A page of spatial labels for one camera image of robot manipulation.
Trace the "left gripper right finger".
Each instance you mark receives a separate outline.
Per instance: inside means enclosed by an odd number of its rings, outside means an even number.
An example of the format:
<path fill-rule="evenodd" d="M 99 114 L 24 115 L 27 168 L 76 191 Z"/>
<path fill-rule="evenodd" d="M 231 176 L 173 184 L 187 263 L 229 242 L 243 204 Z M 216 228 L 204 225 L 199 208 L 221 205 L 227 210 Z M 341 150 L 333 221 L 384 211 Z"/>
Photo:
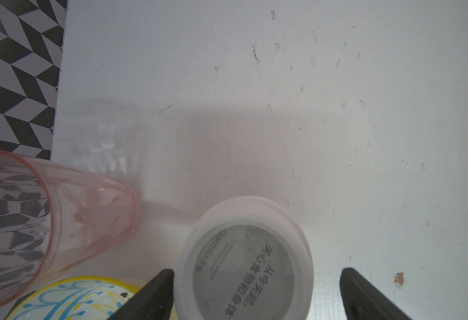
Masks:
<path fill-rule="evenodd" d="M 411 320 L 352 267 L 342 270 L 339 285 L 348 320 Z"/>

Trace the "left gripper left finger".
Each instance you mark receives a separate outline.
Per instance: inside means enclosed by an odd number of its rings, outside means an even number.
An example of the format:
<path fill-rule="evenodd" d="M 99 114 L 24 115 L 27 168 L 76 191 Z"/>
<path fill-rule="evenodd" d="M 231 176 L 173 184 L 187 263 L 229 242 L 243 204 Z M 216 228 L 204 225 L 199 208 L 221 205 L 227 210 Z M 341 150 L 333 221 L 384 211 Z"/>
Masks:
<path fill-rule="evenodd" d="M 108 320 L 169 320 L 173 309 L 175 273 L 163 269 Z"/>

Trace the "yogurt cup edge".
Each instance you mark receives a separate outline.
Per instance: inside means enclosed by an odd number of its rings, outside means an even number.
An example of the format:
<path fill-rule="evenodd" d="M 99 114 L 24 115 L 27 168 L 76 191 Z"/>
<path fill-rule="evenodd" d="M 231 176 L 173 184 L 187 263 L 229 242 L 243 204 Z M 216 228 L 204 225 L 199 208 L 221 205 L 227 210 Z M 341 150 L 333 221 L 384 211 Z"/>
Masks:
<path fill-rule="evenodd" d="M 313 295 L 302 228 L 262 197 L 223 201 L 191 229 L 175 267 L 179 319 L 305 319 Z"/>

